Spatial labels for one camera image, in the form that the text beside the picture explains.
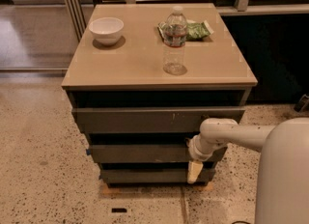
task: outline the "bowl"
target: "bowl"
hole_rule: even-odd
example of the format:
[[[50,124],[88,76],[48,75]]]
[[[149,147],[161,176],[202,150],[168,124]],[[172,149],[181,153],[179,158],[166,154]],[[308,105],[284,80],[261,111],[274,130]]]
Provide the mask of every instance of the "bowl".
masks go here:
[[[122,36],[123,28],[124,23],[115,17],[99,18],[89,25],[93,38],[104,45],[115,44]]]

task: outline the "clear bottle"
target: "clear bottle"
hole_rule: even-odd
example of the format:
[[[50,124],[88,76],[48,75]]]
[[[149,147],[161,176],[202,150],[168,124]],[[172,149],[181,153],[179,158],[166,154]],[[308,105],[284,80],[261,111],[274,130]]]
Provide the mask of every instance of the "clear bottle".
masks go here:
[[[173,13],[167,17],[164,27],[163,69],[173,75],[187,72],[184,61],[184,45],[187,34],[187,22],[183,7],[175,6]]]
[[[182,47],[187,34],[187,21],[182,6],[174,6],[164,27],[164,43],[171,47]]]

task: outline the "speckled floor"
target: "speckled floor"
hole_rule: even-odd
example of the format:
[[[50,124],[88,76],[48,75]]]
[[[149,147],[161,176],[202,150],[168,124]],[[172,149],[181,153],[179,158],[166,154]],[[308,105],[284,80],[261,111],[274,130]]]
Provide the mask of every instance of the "speckled floor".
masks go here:
[[[0,9],[0,26],[7,24],[4,20],[9,20],[8,12],[16,11],[12,7]],[[53,15],[49,21],[58,14],[65,15],[63,11],[47,13]],[[33,15],[30,13],[31,17],[26,19],[36,20]],[[18,23],[14,28],[21,29],[19,35],[32,38],[33,29],[40,24]],[[59,31],[56,34],[66,37]],[[70,57],[74,48],[73,37],[67,36],[72,42],[67,47],[59,47],[61,54],[54,56],[58,60],[60,55],[62,59],[56,60],[56,64],[68,63],[67,56]],[[21,38],[12,36],[13,42],[22,42],[26,37]],[[1,64],[16,66],[18,61],[12,61],[12,55],[20,55],[21,59],[22,55],[30,55],[27,60],[19,61],[22,66],[43,64],[39,58],[45,57],[41,57],[40,51],[49,48],[47,45],[31,41],[18,52],[1,43]],[[47,63],[51,62],[52,51],[46,50]],[[1,224],[254,222],[259,154],[231,144],[207,187],[141,185],[106,190],[106,185],[98,179],[98,166],[85,153],[88,144],[72,118],[69,100],[61,88],[62,80],[63,75],[56,74],[0,74]],[[277,125],[293,117],[309,116],[308,112],[294,112],[293,107],[247,105],[240,124]],[[126,212],[113,212],[113,209],[126,209]]]

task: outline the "bottle cap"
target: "bottle cap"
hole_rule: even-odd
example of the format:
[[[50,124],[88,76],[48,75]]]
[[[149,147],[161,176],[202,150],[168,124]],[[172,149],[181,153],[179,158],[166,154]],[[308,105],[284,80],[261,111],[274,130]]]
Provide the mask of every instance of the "bottle cap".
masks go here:
[[[173,7],[173,13],[174,14],[182,14],[183,13],[183,7],[182,6],[174,6]]]

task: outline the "wooden tabletop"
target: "wooden tabletop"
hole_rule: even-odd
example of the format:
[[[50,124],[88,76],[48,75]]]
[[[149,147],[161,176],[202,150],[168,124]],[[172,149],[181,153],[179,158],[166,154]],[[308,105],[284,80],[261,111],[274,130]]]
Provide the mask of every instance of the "wooden tabletop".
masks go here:
[[[214,33],[204,42],[187,42],[187,73],[163,70],[166,46],[157,24],[172,12],[173,4],[96,5],[90,22],[100,17],[121,19],[124,32],[113,46],[103,46],[86,31],[62,83],[66,90],[234,88],[252,87],[257,79],[247,65],[213,4],[181,4],[187,19],[206,20]]]

